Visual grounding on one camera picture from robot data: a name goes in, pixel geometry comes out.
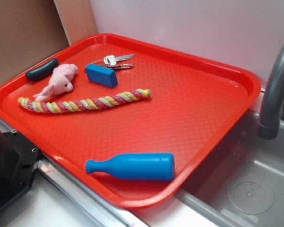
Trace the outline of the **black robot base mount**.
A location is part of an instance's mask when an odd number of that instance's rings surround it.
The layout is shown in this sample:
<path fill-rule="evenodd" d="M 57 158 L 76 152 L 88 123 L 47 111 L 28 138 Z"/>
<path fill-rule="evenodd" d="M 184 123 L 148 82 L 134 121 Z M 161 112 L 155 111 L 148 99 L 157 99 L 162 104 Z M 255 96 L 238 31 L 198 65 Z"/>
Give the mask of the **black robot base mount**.
<path fill-rule="evenodd" d="M 26 194 L 40 149 L 19 132 L 0 131 L 0 212 Z"/>

